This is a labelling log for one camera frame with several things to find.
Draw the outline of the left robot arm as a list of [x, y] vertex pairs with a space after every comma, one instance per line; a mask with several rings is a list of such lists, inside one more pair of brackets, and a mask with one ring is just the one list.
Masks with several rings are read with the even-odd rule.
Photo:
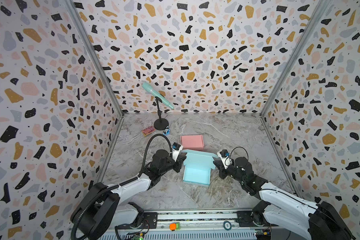
[[129, 199], [153, 188], [167, 172], [180, 172], [186, 158], [180, 150], [158, 150], [137, 176], [115, 185], [93, 185], [71, 215], [71, 239], [78, 239], [77, 231], [83, 233], [81, 240], [97, 240], [111, 225], [139, 225], [144, 211]]

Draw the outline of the pink paper box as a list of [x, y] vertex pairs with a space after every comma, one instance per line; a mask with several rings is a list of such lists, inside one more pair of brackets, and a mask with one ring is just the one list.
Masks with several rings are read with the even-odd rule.
[[204, 139], [202, 135], [181, 136], [181, 145], [184, 150], [203, 151]]

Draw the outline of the mint paper box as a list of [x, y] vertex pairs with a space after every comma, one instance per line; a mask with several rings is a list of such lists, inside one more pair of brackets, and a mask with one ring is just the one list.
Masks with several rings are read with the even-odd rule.
[[183, 164], [185, 166], [183, 182], [203, 187], [210, 186], [211, 170], [214, 170], [214, 160], [218, 156], [214, 153], [183, 150], [186, 159]]

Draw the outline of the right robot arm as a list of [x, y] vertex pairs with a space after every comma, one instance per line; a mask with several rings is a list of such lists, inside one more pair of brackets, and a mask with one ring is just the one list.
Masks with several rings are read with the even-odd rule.
[[218, 156], [214, 165], [221, 179], [230, 177], [259, 200], [252, 221], [257, 226], [277, 225], [306, 240], [350, 240], [353, 235], [340, 214], [328, 202], [311, 202], [286, 192], [256, 175], [245, 157], [232, 161], [229, 154]]

